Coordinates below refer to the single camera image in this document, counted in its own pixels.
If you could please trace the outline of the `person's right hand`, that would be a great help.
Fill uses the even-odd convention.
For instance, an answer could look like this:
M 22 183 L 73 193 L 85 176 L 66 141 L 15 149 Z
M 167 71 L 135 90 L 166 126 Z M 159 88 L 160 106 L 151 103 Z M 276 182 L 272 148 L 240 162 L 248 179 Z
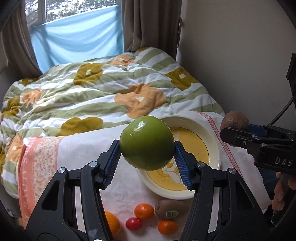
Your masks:
M 272 203 L 272 209 L 276 211 L 280 211 L 284 208 L 285 206 L 285 201 L 284 201 L 284 196 L 285 196 L 285 191 L 283 188 L 283 183 L 282 183 L 282 173 L 277 172 L 276 177 L 279 178 L 278 183 L 275 186 L 274 189 L 274 198 L 273 198 L 273 203 Z M 292 190 L 295 190 L 296 183 L 295 183 L 295 177 L 289 178 L 288 180 L 288 186 Z

